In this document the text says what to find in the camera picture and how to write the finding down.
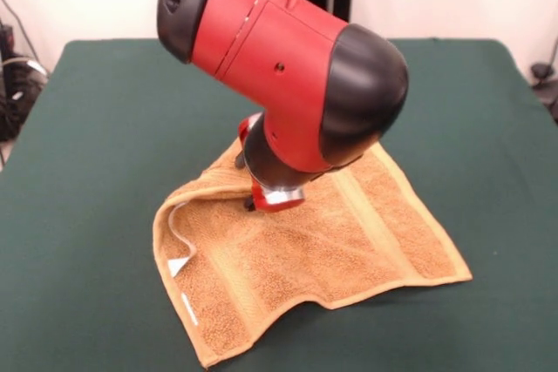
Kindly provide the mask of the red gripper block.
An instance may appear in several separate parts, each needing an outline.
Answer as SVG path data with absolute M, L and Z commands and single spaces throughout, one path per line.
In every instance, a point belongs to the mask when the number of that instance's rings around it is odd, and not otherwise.
M 305 176 L 272 151 L 264 116 L 262 112 L 253 114 L 238 127 L 241 150 L 235 157 L 235 168 L 246 169 L 252 181 L 250 195 L 243 203 L 248 212 L 280 212 L 301 205 L 305 199 Z

